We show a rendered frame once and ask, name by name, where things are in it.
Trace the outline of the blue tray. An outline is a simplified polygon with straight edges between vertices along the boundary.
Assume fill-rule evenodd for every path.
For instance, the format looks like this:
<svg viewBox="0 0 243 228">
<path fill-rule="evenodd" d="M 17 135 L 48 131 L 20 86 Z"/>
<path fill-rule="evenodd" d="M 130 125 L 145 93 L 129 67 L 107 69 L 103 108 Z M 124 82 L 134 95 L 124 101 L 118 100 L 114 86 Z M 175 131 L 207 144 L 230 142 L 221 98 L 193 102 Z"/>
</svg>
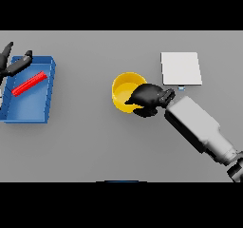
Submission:
<svg viewBox="0 0 243 228">
<path fill-rule="evenodd" d="M 49 118 L 55 61 L 52 56 L 34 56 L 32 64 L 6 79 L 0 108 L 0 122 L 6 124 L 46 124 Z M 11 91 L 32 76 L 43 71 L 47 78 L 19 96 Z"/>
</svg>

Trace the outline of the red beaker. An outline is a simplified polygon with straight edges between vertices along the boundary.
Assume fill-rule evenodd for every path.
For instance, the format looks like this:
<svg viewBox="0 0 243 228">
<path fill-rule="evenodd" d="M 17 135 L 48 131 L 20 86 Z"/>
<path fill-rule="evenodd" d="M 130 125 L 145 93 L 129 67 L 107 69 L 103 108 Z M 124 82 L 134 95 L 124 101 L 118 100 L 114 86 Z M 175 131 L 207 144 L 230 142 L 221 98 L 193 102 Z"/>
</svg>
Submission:
<svg viewBox="0 0 243 228">
<path fill-rule="evenodd" d="M 35 74 L 34 76 L 32 76 L 31 78 L 27 79 L 26 81 L 24 81 L 23 83 L 18 85 L 17 87 L 15 87 L 11 91 L 11 93 L 14 97 L 17 97 L 17 96 L 21 95 L 22 93 L 24 93 L 25 91 L 32 88 L 33 86 L 36 86 L 37 84 L 43 82 L 43 80 L 45 80 L 46 78 L 47 78 L 47 75 L 43 71 L 40 71 L 37 74 Z"/>
</svg>

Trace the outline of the yellow bowl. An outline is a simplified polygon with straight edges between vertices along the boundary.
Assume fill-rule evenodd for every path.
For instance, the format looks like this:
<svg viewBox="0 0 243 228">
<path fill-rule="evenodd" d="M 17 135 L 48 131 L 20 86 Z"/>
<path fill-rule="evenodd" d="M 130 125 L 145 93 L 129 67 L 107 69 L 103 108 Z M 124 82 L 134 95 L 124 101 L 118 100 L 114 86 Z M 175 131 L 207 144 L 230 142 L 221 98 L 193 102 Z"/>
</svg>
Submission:
<svg viewBox="0 0 243 228">
<path fill-rule="evenodd" d="M 140 108 L 140 105 L 125 104 L 125 102 L 131 97 L 133 91 L 142 84 L 146 84 L 146 80 L 136 72 L 124 72 L 118 75 L 111 87 L 114 106 L 127 114 L 132 113 L 136 108 Z"/>
</svg>

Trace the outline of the robot right hand dark grey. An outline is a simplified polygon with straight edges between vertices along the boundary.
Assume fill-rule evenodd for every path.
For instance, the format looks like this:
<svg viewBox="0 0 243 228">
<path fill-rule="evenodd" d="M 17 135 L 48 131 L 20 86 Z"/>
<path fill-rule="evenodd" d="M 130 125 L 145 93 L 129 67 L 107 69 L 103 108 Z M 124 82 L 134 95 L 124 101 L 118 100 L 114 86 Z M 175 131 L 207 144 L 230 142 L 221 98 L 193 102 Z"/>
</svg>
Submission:
<svg viewBox="0 0 243 228">
<path fill-rule="evenodd" d="M 172 88 L 163 90 L 158 85 L 139 85 L 125 102 L 126 105 L 139 105 L 133 112 L 143 118 L 155 116 L 158 107 L 166 108 L 175 98 L 176 93 Z"/>
</svg>

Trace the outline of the pale square measuring scale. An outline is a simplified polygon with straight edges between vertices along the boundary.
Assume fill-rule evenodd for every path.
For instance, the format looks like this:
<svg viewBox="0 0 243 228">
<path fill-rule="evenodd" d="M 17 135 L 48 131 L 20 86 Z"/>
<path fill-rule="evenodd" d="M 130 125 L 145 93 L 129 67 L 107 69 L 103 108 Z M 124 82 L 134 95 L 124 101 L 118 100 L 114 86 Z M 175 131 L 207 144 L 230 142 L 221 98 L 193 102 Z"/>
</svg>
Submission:
<svg viewBox="0 0 243 228">
<path fill-rule="evenodd" d="M 202 78 L 196 52 L 162 52 L 162 83 L 165 86 L 201 86 Z"/>
</svg>

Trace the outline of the robot left hand dark grey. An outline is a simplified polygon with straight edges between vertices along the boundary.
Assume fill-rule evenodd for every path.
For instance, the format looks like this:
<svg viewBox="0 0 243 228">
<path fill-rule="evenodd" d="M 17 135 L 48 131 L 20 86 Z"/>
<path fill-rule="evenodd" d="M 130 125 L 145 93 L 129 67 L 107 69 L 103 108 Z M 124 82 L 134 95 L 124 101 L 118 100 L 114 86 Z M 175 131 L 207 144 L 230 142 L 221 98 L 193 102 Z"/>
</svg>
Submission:
<svg viewBox="0 0 243 228">
<path fill-rule="evenodd" d="M 22 58 L 7 66 L 12 47 L 13 42 L 9 42 L 0 53 L 0 85 L 2 84 L 5 77 L 12 77 L 16 75 L 17 73 L 29 67 L 32 63 L 32 51 L 28 50 Z"/>
</svg>

